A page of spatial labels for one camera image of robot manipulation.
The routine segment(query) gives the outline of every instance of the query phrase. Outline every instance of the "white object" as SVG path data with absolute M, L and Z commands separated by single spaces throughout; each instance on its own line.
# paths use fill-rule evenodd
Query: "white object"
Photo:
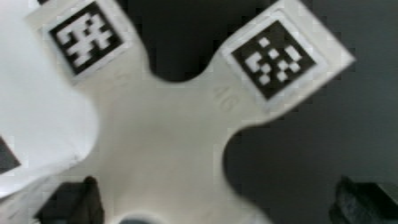
M 69 18 L 91 22 L 66 23 Z M 4 195 L 89 155 L 44 186 L 55 189 L 62 181 L 98 178 L 107 224 L 126 218 L 155 224 L 270 223 L 226 183 L 226 143 L 242 128 L 288 112 L 354 61 L 302 3 L 281 0 L 265 10 L 226 41 L 201 76 L 181 84 L 151 74 L 135 28 L 112 0 L 52 1 L 27 22 L 30 57 L 18 63 L 20 57 L 9 57 L 14 65 L 0 70 L 0 100 L 9 102 L 0 127 L 5 141 L 20 142 L 12 150 L 28 165 L 12 177 L 0 176 Z M 105 30 L 98 24 L 108 24 Z M 82 26 L 92 29 L 87 35 Z M 252 42 L 267 29 L 286 29 L 284 48 L 272 36 Z M 252 60 L 247 44 L 258 44 Z M 284 60 L 284 49 L 300 63 L 290 72 L 286 62 L 283 71 L 267 65 Z M 32 57 L 43 61 L 25 69 Z

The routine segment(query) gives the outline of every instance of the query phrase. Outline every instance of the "black and white square pattern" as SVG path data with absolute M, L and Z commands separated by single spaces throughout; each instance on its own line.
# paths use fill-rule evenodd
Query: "black and white square pattern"
M 50 30 L 75 76 L 100 62 L 123 45 L 112 23 L 92 2 Z
M 279 21 L 233 51 L 233 58 L 267 100 L 316 66 Z

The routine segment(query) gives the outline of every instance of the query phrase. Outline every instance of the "white cross-shaped object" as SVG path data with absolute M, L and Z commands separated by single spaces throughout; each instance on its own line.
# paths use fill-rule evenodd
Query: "white cross-shaped object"
M 151 73 L 144 45 L 116 2 L 96 0 L 130 44 L 123 54 L 87 70 L 84 79 L 76 78 L 44 31 L 92 1 L 52 1 L 28 16 L 37 37 L 32 54 L 46 63 L 18 74 L 0 73 L 2 135 L 23 163 L 12 175 L 0 176 L 0 197 L 53 173 L 43 189 L 52 185 L 53 190 L 60 182 L 82 181 L 91 175 L 100 183 L 105 224 L 135 218 L 153 224 L 268 224 L 267 214 L 226 182 L 226 144 L 242 128 L 288 112 L 350 65 L 352 56 L 302 3 L 281 0 L 226 41 L 201 76 L 187 83 L 165 83 Z M 231 51 L 272 22 L 290 18 L 286 27 L 320 59 L 307 75 L 267 100 Z M 37 194 L 52 193 L 43 189 L 36 188 Z M 32 214 L 44 202 L 37 200 L 36 208 L 20 205 Z

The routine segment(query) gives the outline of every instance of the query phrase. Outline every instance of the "white border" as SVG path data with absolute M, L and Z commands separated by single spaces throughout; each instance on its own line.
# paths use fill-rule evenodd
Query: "white border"
M 247 41 L 252 39 L 252 37 L 258 35 L 258 33 L 267 29 L 267 27 L 274 24 L 274 22 L 281 22 L 286 30 L 290 31 L 290 35 L 293 36 L 299 44 L 302 45 L 302 48 L 306 49 L 306 52 L 316 62 L 316 66 L 309 69 L 306 74 L 299 77 L 299 79 L 293 81 L 293 83 L 286 86 L 284 90 L 275 94 L 270 100 L 265 99 L 263 93 L 252 83 L 252 80 L 247 76 L 247 73 L 242 69 L 242 66 L 233 58 L 233 51 L 238 49 L 238 47 L 247 43 Z M 304 86 L 309 84 L 309 82 L 315 81 L 315 76 L 322 73 L 327 72 L 327 61 L 325 58 L 322 57 L 322 54 L 315 48 L 315 46 L 309 44 L 309 41 L 302 35 L 302 32 L 293 25 L 293 22 L 290 21 L 288 15 L 279 9 L 275 12 L 272 12 L 270 16 L 265 18 L 261 23 L 254 26 L 251 31 L 236 38 L 233 41 L 231 45 L 224 48 L 222 51 L 224 58 L 227 60 L 227 64 L 233 66 L 233 70 L 236 71 L 236 75 L 240 80 L 245 83 L 245 86 L 249 88 L 251 93 L 256 96 L 256 102 L 263 106 L 265 110 L 268 111 L 275 106 L 286 102 L 290 103 L 290 96 L 300 92 L 300 89 Z
M 100 10 L 105 14 L 105 17 L 108 19 L 110 25 L 114 27 L 116 33 L 121 38 L 121 46 L 114 49 L 114 51 L 108 53 L 108 55 L 101 58 L 101 60 L 94 63 L 94 65 L 84 70 L 84 72 L 75 75 L 75 71 L 71 69 L 68 60 L 64 58 L 62 52 L 59 50 L 57 43 L 53 41 L 53 38 L 50 36 L 50 30 L 59 26 L 59 24 L 69 19 L 69 17 L 78 13 L 78 11 L 85 8 L 85 6 L 96 2 Z M 39 28 L 39 33 L 43 37 L 43 41 L 50 45 L 50 50 L 55 55 L 55 63 L 60 64 L 62 70 L 68 73 L 68 78 L 73 82 L 73 84 L 78 84 L 96 73 L 96 71 L 107 66 L 107 64 L 112 62 L 112 60 L 121 56 L 128 48 L 132 47 L 132 37 L 126 35 L 126 31 L 123 31 L 123 26 L 119 25 L 117 17 L 124 16 L 117 10 L 114 10 L 116 6 L 105 5 L 107 3 L 96 0 L 84 0 L 78 1 L 78 3 L 68 7 L 62 14 L 57 15 L 53 18 L 53 21 L 48 24 L 43 24 L 43 27 Z

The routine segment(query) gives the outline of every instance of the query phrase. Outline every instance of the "black background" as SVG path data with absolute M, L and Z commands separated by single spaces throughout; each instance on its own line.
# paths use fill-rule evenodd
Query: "black background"
M 119 0 L 156 75 L 199 75 L 217 47 L 267 0 Z M 288 115 L 243 130 L 226 150 L 236 192 L 275 223 L 329 223 L 341 175 L 398 183 L 398 2 L 307 0 L 355 57 L 355 66 Z

